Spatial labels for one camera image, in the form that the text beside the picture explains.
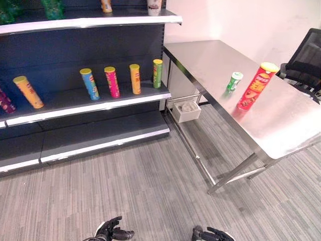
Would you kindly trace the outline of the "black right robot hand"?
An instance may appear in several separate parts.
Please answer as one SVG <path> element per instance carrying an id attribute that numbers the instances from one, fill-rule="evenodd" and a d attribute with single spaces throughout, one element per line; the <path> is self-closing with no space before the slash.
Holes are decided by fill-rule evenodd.
<path id="1" fill-rule="evenodd" d="M 204 231 L 201 226 L 196 225 L 193 228 L 192 240 L 234 241 L 234 238 L 222 230 L 207 227 L 207 231 Z"/>

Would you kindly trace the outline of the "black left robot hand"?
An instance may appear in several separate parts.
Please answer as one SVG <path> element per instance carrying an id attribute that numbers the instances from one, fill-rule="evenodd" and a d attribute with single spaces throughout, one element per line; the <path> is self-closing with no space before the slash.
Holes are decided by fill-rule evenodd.
<path id="1" fill-rule="evenodd" d="M 123 230 L 118 227 L 122 216 L 117 216 L 108 221 L 102 222 L 92 237 L 85 238 L 86 240 L 109 241 L 109 240 L 130 240 L 134 237 L 133 230 Z"/>

